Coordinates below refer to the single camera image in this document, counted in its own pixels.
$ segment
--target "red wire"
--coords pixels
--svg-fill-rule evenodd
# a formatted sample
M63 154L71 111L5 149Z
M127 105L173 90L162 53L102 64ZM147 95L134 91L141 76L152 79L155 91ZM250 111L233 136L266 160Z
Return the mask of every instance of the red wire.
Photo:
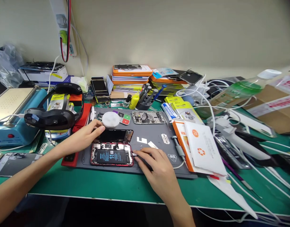
M61 46L61 55L62 55L62 59L64 62L68 62L68 58L69 58L69 40L70 40L70 14L71 14L71 0L68 0L68 20L67 20L67 54L66 54L66 60L64 60L64 55L63 55L63 46L62 46L62 37L60 37L60 46Z

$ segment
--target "green workbench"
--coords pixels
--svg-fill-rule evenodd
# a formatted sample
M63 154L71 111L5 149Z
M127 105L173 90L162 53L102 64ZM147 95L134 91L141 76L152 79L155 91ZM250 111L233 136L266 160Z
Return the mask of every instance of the green workbench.
M151 110L160 110L160 103L154 102ZM290 146L290 136L278 135L277 138L270 139L256 132L253 132L253 134L263 139ZM43 140L39 142L39 146L45 142L45 139L42 139ZM282 151L290 151L288 148L276 144L268 143L266 145ZM52 146L48 145L44 153L50 149L52 149ZM278 182L265 169L259 168L259 170L290 195L290 190ZM290 183L290 175L280 168L276 170L288 183ZM263 198L260 200L261 203L273 213L290 216L290 200L278 189L254 170L242 170L240 175L254 188L255 192ZM6 179L7 178L0 178L0 184ZM192 207L242 211L235 202L212 185L206 176L199 175L199 178L195 180L178 179L178 182L185 199ZM232 185L238 193L243 195L254 211L266 213L264 209L253 202L234 182ZM30 193L142 203L163 203L152 190L144 175L69 168L61 166L61 160L41 178Z

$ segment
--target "white wall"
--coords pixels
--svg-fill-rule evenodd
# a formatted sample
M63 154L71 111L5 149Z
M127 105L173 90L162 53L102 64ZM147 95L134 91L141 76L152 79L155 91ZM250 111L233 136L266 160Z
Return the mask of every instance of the white wall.
M288 0L72 0L72 9L88 78L117 63L192 68L207 78L290 65ZM60 51L49 0L0 0L0 46L6 41L27 61L53 61ZM66 68L81 75L78 58Z

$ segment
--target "hand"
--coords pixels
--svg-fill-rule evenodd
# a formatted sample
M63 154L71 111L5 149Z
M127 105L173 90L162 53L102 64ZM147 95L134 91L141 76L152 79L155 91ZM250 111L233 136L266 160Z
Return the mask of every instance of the hand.
M61 153L61 157L79 152L87 148L105 130L102 122L95 119L88 125L82 127L66 140L56 146Z
M142 157L152 167L153 171L150 171L140 158L135 157L151 187L166 205L175 204L177 198L182 199L183 195L174 169L167 155L162 150L142 148L141 151L133 152Z

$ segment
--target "small bottle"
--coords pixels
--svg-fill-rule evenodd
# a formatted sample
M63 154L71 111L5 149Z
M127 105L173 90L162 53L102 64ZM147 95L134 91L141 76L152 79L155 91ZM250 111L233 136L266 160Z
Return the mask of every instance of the small bottle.
M138 101L140 99L140 94L139 92L134 94L133 97L131 98L131 102L128 106L129 109L135 109L136 105L138 104Z
M126 100L123 102L123 107L124 108L128 108L130 100L131 100L131 95L128 95Z
M233 105L240 103L258 93L260 93L268 80L280 75L280 71L266 69L259 73L256 77L241 80L227 87L224 91L213 97L209 103L212 106L230 108ZM214 114L219 114L224 111L222 108L213 107ZM209 106L207 108L198 108L195 110L201 118L207 119L211 116Z

